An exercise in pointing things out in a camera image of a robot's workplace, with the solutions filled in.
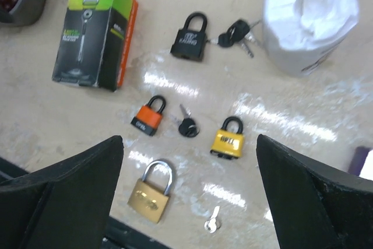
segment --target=yellow padlock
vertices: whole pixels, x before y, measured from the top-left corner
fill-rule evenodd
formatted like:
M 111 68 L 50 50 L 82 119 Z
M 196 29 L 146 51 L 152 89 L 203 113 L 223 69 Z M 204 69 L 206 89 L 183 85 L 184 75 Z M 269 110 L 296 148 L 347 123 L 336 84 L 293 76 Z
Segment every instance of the yellow padlock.
M 232 121 L 238 124 L 236 133 L 227 131 L 228 124 Z M 224 121 L 221 129 L 217 131 L 210 153 L 228 160 L 240 158 L 242 156 L 242 146 L 244 144 L 243 130 L 244 124 L 238 117 L 228 117 Z
M 164 166 L 169 175 L 168 184 L 164 191 L 146 182 L 150 170 L 158 164 Z M 173 183 L 174 172 L 171 168 L 171 164 L 167 163 L 165 160 L 155 160 L 146 167 L 142 178 L 138 179 L 129 197 L 128 205 L 153 223 L 158 223 L 170 199 L 168 195 L 170 194 Z

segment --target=lock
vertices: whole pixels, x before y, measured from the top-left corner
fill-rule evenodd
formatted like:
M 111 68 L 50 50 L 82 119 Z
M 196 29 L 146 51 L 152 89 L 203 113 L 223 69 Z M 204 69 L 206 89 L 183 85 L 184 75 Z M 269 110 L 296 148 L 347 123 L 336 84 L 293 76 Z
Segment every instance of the lock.
M 164 166 L 169 175 L 168 184 L 164 191 L 146 181 L 151 169 L 158 164 Z M 173 183 L 174 171 L 171 165 L 165 160 L 155 160 L 146 167 L 142 178 L 138 179 L 135 188 L 129 197 L 128 205 L 153 223 L 158 223 L 167 206 L 167 202 L 170 199 L 168 195 L 170 194 Z
M 162 101 L 161 108 L 157 112 L 152 109 L 153 102 L 157 99 Z M 153 96 L 149 102 L 141 107 L 140 111 L 131 121 L 131 124 L 142 132 L 153 136 L 162 120 L 162 112 L 166 107 L 166 99 L 163 96 Z
M 200 17 L 203 20 L 200 31 L 189 29 L 191 20 L 195 17 Z M 175 43 L 171 47 L 171 53 L 177 58 L 190 59 L 192 61 L 201 61 L 203 51 L 207 42 L 206 35 L 207 17 L 205 14 L 195 12 L 191 14 L 185 21 L 184 28 L 179 29 Z
M 236 133 L 227 131 L 228 124 L 232 121 L 238 124 L 238 131 Z M 238 117 L 228 117 L 221 129 L 217 131 L 210 153 L 228 160 L 241 157 L 242 146 L 244 144 L 243 130 L 244 124 Z

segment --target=dark gray container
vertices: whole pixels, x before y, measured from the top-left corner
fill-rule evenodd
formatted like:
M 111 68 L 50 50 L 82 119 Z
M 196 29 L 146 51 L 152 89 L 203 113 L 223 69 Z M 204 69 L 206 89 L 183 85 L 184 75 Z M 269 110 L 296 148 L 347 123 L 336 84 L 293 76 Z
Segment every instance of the dark gray container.
M 43 13 L 45 0 L 18 0 L 16 6 L 6 13 L 0 12 L 1 26 L 28 26 L 35 23 Z

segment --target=gillette box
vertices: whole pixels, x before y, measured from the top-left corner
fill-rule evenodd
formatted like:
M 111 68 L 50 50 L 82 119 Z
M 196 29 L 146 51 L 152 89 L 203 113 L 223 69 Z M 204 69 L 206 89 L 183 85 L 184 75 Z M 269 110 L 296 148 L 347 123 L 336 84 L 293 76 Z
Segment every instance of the gillette box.
M 120 87 L 137 9 L 135 0 L 69 0 L 52 80 Z

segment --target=table surface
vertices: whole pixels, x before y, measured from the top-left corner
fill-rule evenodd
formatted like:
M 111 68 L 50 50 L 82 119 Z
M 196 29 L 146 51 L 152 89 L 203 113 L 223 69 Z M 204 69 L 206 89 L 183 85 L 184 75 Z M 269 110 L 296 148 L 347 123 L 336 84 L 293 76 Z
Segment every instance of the table surface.
M 279 247 L 255 154 L 259 134 L 342 170 L 356 146 L 373 146 L 372 0 L 360 0 L 359 25 L 302 79 L 280 72 L 255 46 L 254 59 L 239 47 L 213 45 L 202 63 L 169 54 L 191 12 L 204 11 L 207 33 L 216 37 L 238 18 L 259 19 L 263 0 L 138 0 L 125 82 L 115 93 L 51 81 L 67 1 L 47 0 L 30 27 L 0 29 L 0 155 L 34 171 L 121 135 L 125 157 L 111 215 L 173 249 Z M 254 32 L 261 37 L 260 27 Z M 167 107 L 149 137 L 130 121 L 155 94 L 167 98 Z M 194 139 L 181 137 L 172 121 L 171 115 L 181 117 L 180 103 L 200 125 Z M 235 161 L 209 153 L 229 115 L 244 122 L 243 156 Z M 127 200 L 147 164 L 159 158 L 173 163 L 177 180 L 154 225 Z M 165 184 L 160 171 L 150 179 Z M 216 205 L 222 227 L 210 234 L 203 224 Z

